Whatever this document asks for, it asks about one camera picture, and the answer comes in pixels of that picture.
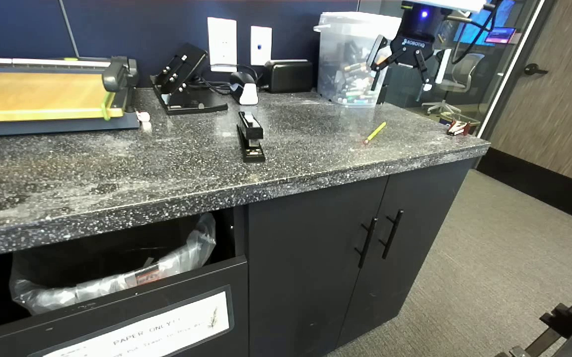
cabinet handle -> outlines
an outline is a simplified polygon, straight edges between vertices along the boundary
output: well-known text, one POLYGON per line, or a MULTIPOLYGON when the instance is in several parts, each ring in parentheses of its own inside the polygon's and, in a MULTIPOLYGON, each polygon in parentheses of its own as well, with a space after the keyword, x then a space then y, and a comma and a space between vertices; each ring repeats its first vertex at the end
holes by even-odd
POLYGON ((363 243, 363 249, 353 249, 353 253, 359 255, 359 270, 363 269, 363 263, 365 263, 365 257, 367 257, 367 249, 369 249, 369 243, 371 243, 371 237, 373 237, 373 231, 377 229, 377 219, 371 219, 369 221, 369 227, 361 225, 363 231, 367 231, 367 237, 365 237, 365 243, 363 243))
POLYGON ((396 237, 396 229, 398 229, 398 225, 400 225, 400 221, 402 221, 402 215, 404 215, 404 211, 396 211, 396 217, 394 217, 394 219, 385 217, 392 227, 391 227, 391 231, 389 231, 387 243, 385 243, 385 241, 379 241, 379 245, 383 245, 383 257, 381 257, 383 261, 387 259, 389 249, 391 249, 391 243, 392 243, 392 239, 396 237))

pencil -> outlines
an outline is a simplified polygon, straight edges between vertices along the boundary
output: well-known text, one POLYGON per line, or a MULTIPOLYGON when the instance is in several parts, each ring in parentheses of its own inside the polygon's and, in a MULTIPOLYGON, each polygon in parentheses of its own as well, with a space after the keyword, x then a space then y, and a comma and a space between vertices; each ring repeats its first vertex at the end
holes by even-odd
POLYGON ((385 128, 387 124, 383 122, 377 130, 371 132, 371 136, 367 136, 365 144, 373 142, 385 128))

wall switch plate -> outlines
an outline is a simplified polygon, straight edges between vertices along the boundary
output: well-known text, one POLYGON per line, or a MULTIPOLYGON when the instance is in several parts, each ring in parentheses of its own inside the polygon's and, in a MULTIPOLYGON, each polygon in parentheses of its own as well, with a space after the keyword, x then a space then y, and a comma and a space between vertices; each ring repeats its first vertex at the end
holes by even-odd
POLYGON ((228 19, 206 19, 210 72, 236 72, 238 25, 228 19))
POLYGON ((249 66, 263 66, 271 58, 271 29, 249 27, 249 66))

black drawer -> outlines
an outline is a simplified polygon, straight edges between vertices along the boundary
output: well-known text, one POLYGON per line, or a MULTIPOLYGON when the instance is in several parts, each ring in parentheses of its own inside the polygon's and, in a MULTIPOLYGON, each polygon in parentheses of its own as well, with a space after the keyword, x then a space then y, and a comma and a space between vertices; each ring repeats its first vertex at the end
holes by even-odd
POLYGON ((91 300, 79 306, 65 310, 49 312, 43 316, 25 318, 0 326, 0 356, 49 356, 53 352, 79 346, 83 342, 103 342, 106 344, 124 344, 138 336, 138 346, 152 344, 152 330, 156 330, 156 340, 172 348, 172 356, 188 357, 242 357, 248 356, 248 274, 246 274, 246 255, 244 255, 244 229, 234 225, 232 213, 218 213, 218 247, 212 255, 216 263, 206 267, 124 290, 112 296, 91 300), (220 302, 216 308, 204 308, 206 302, 220 302), (196 344, 190 342, 170 342, 166 340, 170 330, 162 326, 174 324, 174 330, 194 330, 186 326, 186 314, 194 314, 196 308, 212 314, 212 320, 218 318, 218 332, 210 338, 202 336, 196 344))

speckled gray countertop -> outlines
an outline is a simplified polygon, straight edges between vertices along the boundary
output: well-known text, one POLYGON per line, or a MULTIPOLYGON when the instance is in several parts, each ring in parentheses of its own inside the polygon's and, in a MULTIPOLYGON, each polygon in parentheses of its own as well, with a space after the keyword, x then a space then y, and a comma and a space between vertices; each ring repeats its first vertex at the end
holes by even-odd
POLYGON ((265 163, 242 163, 236 108, 164 116, 148 90, 136 108, 152 134, 0 140, 0 255, 206 211, 319 191, 484 155, 418 116, 379 106, 345 114, 315 94, 259 96, 265 163), (387 130, 363 140, 381 122, 387 130))

